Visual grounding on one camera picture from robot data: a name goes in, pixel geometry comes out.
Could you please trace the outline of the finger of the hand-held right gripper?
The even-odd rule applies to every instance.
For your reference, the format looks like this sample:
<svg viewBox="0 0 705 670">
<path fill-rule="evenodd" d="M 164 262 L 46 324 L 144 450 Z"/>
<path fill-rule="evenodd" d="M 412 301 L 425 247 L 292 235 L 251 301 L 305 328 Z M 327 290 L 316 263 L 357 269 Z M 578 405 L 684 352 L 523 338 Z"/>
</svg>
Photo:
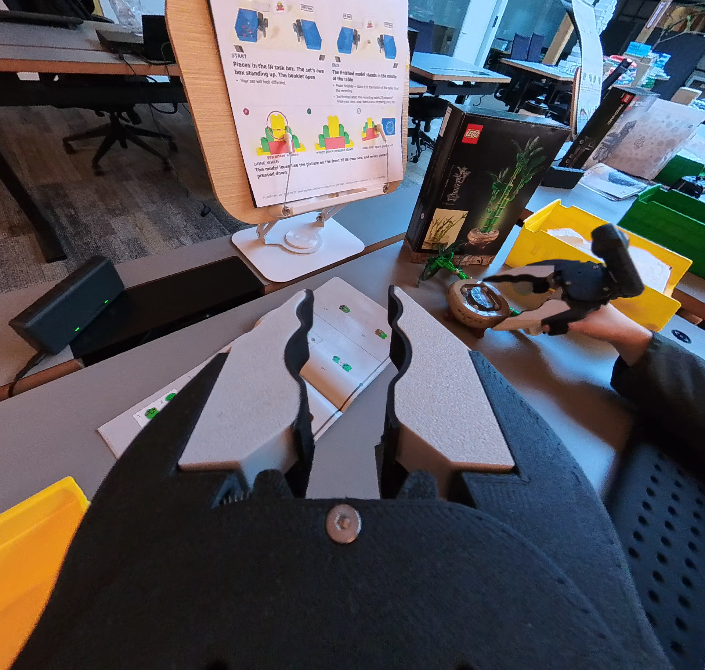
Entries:
<svg viewBox="0 0 705 670">
<path fill-rule="evenodd" d="M 569 312 L 570 306 L 564 300 L 561 298 L 550 298 L 538 308 L 510 315 L 491 329 L 494 331 L 523 330 L 538 334 L 551 321 L 563 320 L 563 318 L 558 317 Z"/>
<path fill-rule="evenodd" d="M 484 283 L 501 288 L 501 292 L 510 292 L 516 296 L 537 295 L 543 298 L 556 298 L 554 275 L 556 264 L 553 261 L 541 261 L 518 268 L 507 268 L 492 276 L 486 276 Z"/>
</svg>

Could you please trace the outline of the tan brick-built pot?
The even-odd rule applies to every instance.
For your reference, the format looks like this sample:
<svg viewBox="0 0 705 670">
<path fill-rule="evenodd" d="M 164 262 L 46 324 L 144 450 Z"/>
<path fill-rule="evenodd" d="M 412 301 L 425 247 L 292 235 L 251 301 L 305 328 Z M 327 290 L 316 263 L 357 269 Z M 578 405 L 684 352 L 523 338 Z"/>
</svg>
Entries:
<svg viewBox="0 0 705 670">
<path fill-rule="evenodd" d="M 482 339 L 486 330 L 496 327 L 513 314 L 512 308 L 498 291 L 476 279 L 455 281 L 448 288 L 446 298 L 449 314 L 477 339 Z"/>
</svg>

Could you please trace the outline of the yellow plastic bin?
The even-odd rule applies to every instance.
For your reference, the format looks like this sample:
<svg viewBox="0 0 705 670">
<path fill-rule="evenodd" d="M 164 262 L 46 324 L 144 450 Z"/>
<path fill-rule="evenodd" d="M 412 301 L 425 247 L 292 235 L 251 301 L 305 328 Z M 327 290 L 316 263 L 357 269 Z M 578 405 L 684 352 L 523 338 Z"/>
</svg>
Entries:
<svg viewBox="0 0 705 670">
<path fill-rule="evenodd" d="M 560 200 L 554 200 L 524 221 L 506 263 L 511 268 L 517 268 L 542 260 L 593 260 L 588 253 L 552 235 L 551 231 L 571 229 L 589 240 L 592 230 L 603 224 L 605 220 L 600 217 L 578 207 L 564 207 Z M 640 296 L 619 298 L 613 304 L 621 313 L 640 325 L 651 330 L 662 330 L 681 307 L 681 303 L 675 298 L 674 290 L 690 269 L 692 260 L 633 232 L 625 233 L 629 237 L 631 247 L 636 246 L 649 252 L 670 267 L 671 272 L 662 291 L 646 287 Z"/>
<path fill-rule="evenodd" d="M 66 477 L 1 514 L 2 669 L 37 625 L 89 504 Z"/>
</svg>

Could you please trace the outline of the person's right forearm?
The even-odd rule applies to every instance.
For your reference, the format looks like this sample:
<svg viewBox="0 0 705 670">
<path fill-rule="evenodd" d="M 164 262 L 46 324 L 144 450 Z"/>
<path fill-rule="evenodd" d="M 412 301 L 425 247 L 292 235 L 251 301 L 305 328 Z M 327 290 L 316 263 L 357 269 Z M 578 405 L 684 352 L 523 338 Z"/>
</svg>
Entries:
<svg viewBox="0 0 705 670">
<path fill-rule="evenodd" d="M 687 446 L 704 460 L 704 359 L 654 333 L 632 365 L 618 357 L 612 388 L 631 401 L 640 422 L 662 442 Z"/>
</svg>

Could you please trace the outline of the grey background desk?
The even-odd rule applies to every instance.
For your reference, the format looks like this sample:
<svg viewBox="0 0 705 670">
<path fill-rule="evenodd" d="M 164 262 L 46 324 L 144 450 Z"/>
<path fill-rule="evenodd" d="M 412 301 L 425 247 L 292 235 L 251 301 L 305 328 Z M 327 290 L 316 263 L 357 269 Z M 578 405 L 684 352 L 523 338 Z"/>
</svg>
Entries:
<svg viewBox="0 0 705 670">
<path fill-rule="evenodd" d="M 493 95 L 511 78 L 458 58 L 416 51 L 410 62 L 410 80 L 425 85 L 431 95 L 452 95 L 457 105 L 463 105 L 468 97 Z"/>
</svg>

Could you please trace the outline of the wooden-edged background desk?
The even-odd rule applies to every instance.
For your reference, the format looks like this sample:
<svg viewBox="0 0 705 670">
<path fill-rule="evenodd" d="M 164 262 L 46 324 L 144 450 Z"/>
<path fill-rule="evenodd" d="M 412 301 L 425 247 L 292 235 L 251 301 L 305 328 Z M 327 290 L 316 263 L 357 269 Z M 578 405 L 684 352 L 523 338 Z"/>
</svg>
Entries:
<svg viewBox="0 0 705 670">
<path fill-rule="evenodd" d="M 186 101 L 164 34 L 159 58 L 113 23 L 1 13 L 1 106 L 75 108 L 81 102 Z"/>
</svg>

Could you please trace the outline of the person's right hand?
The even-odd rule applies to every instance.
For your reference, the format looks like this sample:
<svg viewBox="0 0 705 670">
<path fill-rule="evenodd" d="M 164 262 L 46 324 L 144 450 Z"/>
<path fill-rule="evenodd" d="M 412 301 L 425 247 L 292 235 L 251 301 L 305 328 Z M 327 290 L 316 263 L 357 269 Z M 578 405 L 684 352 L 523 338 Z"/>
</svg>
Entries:
<svg viewBox="0 0 705 670">
<path fill-rule="evenodd" d="M 612 304 L 603 305 L 580 321 L 570 322 L 568 329 L 610 344 L 628 366 L 646 354 L 654 337 L 652 331 L 623 315 Z"/>
</svg>

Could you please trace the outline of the green brick bamboo stalk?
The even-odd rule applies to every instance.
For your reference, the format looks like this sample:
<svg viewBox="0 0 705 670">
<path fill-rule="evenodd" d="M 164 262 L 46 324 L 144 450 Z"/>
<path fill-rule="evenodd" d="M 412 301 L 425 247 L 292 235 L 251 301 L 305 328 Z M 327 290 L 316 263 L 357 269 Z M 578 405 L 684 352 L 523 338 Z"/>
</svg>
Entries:
<svg viewBox="0 0 705 670">
<path fill-rule="evenodd" d="M 456 251 L 456 245 L 451 245 L 446 249 L 442 249 L 440 253 L 435 256 L 430 256 L 427 259 L 426 266 L 423 273 L 421 274 L 419 281 L 428 280 L 438 274 L 440 270 L 446 270 L 459 279 L 472 279 L 463 272 L 462 269 L 457 267 L 454 262 L 454 256 Z M 519 313 L 518 310 L 512 308 L 512 315 Z"/>
</svg>

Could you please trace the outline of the green plastic bin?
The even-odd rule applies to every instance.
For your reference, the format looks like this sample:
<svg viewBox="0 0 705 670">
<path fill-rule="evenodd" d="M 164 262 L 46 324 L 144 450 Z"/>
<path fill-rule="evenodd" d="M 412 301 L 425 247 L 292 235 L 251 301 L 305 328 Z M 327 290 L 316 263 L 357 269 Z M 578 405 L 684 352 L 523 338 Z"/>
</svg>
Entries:
<svg viewBox="0 0 705 670">
<path fill-rule="evenodd" d="M 692 260 L 704 278 L 704 199 L 654 186 L 639 194 L 618 225 Z"/>
</svg>

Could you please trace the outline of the black toy set box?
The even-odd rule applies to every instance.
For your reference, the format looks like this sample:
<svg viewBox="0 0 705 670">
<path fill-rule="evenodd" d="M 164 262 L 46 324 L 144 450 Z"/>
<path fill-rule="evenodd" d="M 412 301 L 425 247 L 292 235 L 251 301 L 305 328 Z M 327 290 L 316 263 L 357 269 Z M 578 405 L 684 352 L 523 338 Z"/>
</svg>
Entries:
<svg viewBox="0 0 705 670">
<path fill-rule="evenodd" d="M 453 249 L 455 265 L 490 265 L 569 136 L 550 117 L 448 103 L 405 236 L 410 262 Z"/>
</svg>

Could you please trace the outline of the printed paper sheet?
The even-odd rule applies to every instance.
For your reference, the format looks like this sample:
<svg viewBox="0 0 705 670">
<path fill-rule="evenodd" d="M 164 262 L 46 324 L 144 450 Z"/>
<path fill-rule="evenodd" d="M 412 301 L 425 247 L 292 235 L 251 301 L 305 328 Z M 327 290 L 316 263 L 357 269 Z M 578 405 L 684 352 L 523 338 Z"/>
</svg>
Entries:
<svg viewBox="0 0 705 670">
<path fill-rule="evenodd" d="M 649 182 L 635 179 L 604 163 L 590 167 L 579 184 L 612 200 L 631 199 L 651 187 Z"/>
</svg>

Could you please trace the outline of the flat black toy box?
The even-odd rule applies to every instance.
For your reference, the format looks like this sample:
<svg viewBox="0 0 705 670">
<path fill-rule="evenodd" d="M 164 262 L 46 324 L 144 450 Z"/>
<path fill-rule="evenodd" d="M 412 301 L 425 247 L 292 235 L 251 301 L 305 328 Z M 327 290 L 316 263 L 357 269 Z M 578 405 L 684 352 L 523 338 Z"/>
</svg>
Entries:
<svg viewBox="0 0 705 670">
<path fill-rule="evenodd" d="M 645 88 L 622 85 L 610 87 L 583 130 L 558 162 L 558 167 L 585 168 L 595 149 L 629 110 L 647 110 L 659 97 L 659 93 Z"/>
</svg>

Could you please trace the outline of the black office chair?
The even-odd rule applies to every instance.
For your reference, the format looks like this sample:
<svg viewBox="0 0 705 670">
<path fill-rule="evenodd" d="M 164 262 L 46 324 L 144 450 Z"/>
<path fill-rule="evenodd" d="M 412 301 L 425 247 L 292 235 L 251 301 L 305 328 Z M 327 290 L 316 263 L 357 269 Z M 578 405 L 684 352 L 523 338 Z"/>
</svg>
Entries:
<svg viewBox="0 0 705 670">
<path fill-rule="evenodd" d="M 431 122 L 434 119 L 443 118 L 445 115 L 446 108 L 448 106 L 447 101 L 438 96 L 412 96 L 409 100 L 409 115 L 413 122 L 413 128 L 409 130 L 408 135 L 412 139 L 412 145 L 416 147 L 416 151 L 412 153 L 411 161 L 412 163 L 418 163 L 422 146 L 425 148 L 433 148 L 434 142 L 426 139 L 422 141 L 422 130 L 424 127 L 424 132 L 427 134 L 431 129 Z"/>
<path fill-rule="evenodd" d="M 61 143 L 67 154 L 74 154 L 74 142 L 85 141 L 101 137 L 101 144 L 95 152 L 91 161 L 93 173 L 96 176 L 104 174 L 101 160 L 110 151 L 114 144 L 127 149 L 128 143 L 132 143 L 146 152 L 157 157 L 164 170 L 170 169 L 170 157 L 158 152 L 152 146 L 142 140 L 143 137 L 156 138 L 166 143 L 169 153 L 178 153 L 179 149 L 171 134 L 159 131 L 152 131 L 141 126 L 142 119 L 135 110 L 134 102 L 81 102 L 74 105 L 75 108 L 91 110 L 98 117 L 108 117 L 107 124 L 92 128 L 79 134 L 63 137 Z"/>
</svg>

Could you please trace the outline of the black device with green light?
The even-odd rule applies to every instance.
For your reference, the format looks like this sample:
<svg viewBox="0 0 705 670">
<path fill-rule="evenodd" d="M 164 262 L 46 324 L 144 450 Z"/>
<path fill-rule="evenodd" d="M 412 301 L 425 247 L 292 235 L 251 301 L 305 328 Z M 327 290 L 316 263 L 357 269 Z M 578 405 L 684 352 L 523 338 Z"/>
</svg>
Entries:
<svg viewBox="0 0 705 670">
<path fill-rule="evenodd" d="M 75 340 L 124 289 L 113 262 L 95 256 L 8 324 L 37 352 L 55 355 Z"/>
</svg>

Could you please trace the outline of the white standing sign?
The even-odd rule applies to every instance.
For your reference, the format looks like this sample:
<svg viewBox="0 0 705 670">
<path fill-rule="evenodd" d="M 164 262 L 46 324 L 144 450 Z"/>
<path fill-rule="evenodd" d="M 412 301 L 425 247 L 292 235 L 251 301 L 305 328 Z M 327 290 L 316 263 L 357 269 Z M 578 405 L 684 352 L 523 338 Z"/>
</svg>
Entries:
<svg viewBox="0 0 705 670">
<path fill-rule="evenodd" d="M 601 102 L 603 85 L 603 48 L 596 26 L 594 7 L 584 0 L 562 1 L 577 31 L 580 67 L 572 88 L 570 126 L 575 140 Z"/>
</svg>

